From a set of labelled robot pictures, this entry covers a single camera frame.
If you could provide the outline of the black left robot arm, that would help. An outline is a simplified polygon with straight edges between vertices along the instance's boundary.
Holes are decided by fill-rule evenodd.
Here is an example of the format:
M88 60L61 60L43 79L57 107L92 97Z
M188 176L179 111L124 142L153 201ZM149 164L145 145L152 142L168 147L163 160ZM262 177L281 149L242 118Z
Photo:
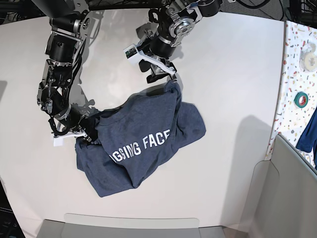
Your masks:
M154 33L145 33L145 39L138 44L137 49L175 69L170 58L183 38L202 18L216 15L222 3L221 0L164 1L161 8L149 10L149 21L158 26Z

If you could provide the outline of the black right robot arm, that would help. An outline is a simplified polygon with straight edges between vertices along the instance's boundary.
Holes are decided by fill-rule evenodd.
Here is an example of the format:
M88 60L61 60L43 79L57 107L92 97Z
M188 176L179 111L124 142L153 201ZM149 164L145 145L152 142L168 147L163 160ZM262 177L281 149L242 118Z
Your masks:
M34 4L49 17L51 35L45 54L43 78L37 104L49 118L55 138L78 136L89 142L98 137L95 123L70 101L70 91L81 68L91 22L88 5L78 3L72 9L64 0L36 0Z

